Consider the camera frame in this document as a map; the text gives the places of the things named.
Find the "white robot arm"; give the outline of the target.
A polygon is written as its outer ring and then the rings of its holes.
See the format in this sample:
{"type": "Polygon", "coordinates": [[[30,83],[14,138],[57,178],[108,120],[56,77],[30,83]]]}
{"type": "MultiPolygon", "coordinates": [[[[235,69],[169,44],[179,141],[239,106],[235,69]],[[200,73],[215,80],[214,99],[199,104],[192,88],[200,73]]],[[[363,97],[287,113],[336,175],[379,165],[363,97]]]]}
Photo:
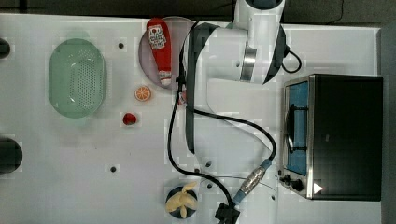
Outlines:
{"type": "Polygon", "coordinates": [[[285,0],[236,0],[228,25],[196,22],[180,53],[188,151],[201,166],[197,220],[238,224],[276,220],[276,189],[260,183],[276,158],[261,127],[268,82],[284,59],[285,0]]]}

